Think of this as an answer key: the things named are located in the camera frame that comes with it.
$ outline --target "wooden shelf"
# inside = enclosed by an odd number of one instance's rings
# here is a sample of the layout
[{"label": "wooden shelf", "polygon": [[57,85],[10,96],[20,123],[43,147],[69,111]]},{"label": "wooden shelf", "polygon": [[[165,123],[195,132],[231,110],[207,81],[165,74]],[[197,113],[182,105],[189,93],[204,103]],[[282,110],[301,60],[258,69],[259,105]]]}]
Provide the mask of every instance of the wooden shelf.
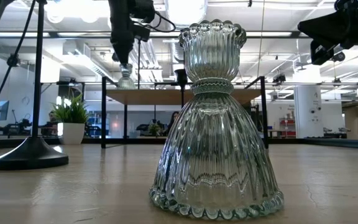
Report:
[{"label": "wooden shelf", "polygon": [[[260,96],[260,90],[234,90],[231,94],[240,104]],[[124,105],[180,105],[180,90],[107,90],[107,96]],[[185,103],[194,97],[185,91]]]}]

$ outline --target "wooden table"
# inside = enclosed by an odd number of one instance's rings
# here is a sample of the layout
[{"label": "wooden table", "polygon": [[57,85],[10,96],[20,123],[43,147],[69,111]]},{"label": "wooden table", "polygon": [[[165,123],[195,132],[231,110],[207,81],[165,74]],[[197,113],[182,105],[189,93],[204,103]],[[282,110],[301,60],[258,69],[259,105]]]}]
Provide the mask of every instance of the wooden table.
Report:
[{"label": "wooden table", "polygon": [[162,145],[57,149],[67,166],[0,171],[0,224],[358,224],[358,149],[271,145],[284,209],[233,222],[180,217],[150,202]]},{"label": "wooden table", "polygon": [[[260,96],[260,90],[236,89],[231,94],[240,104],[246,104]],[[107,90],[107,96],[123,105],[180,105],[180,90]],[[185,103],[194,97],[185,90]]]}]

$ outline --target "black lamp stand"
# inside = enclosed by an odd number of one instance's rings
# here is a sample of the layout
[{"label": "black lamp stand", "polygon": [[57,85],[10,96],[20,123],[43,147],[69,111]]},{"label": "black lamp stand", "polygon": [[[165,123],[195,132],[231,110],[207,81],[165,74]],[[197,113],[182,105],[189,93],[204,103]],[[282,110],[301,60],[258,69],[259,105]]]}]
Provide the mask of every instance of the black lamp stand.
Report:
[{"label": "black lamp stand", "polygon": [[40,101],[41,101],[41,64],[42,41],[44,32],[44,6],[46,0],[37,0],[38,30],[37,55],[35,59],[34,108],[32,135],[12,151],[0,156],[0,170],[23,170],[56,167],[68,164],[68,156],[57,152],[44,139],[38,137]]}]

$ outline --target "white column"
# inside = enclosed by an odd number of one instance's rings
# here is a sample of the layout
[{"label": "white column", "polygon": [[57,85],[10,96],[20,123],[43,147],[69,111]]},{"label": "white column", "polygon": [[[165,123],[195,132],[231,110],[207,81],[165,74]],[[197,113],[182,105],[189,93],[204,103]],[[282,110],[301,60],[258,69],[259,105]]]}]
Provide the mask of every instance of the white column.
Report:
[{"label": "white column", "polygon": [[[302,83],[320,82],[319,67],[307,66],[306,70],[295,72],[293,81]],[[320,86],[296,86],[294,96],[296,138],[323,137],[324,124]]]},{"label": "white column", "polygon": [[[48,40],[44,41],[44,51],[52,57],[59,58],[63,55],[64,40]],[[60,79],[60,64],[54,61],[50,56],[43,55],[41,67],[41,82],[53,83]],[[44,125],[49,121],[49,112],[52,110],[52,103],[56,103],[59,86],[52,85],[46,89],[41,95],[40,118],[39,124]]]}]

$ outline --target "glass vase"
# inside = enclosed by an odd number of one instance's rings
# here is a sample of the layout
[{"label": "glass vase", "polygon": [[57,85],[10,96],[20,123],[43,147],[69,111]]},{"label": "glass vase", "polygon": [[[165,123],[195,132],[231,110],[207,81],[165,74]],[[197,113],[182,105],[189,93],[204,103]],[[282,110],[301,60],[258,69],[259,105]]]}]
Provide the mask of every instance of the glass vase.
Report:
[{"label": "glass vase", "polygon": [[181,32],[195,97],[174,122],[149,195],[184,216],[245,219],[283,207],[267,150],[245,109],[230,95],[246,32],[203,21]]},{"label": "glass vase", "polygon": [[126,64],[120,65],[122,77],[118,80],[118,87],[119,90],[135,90],[135,83],[131,79],[132,74],[132,65]]}]

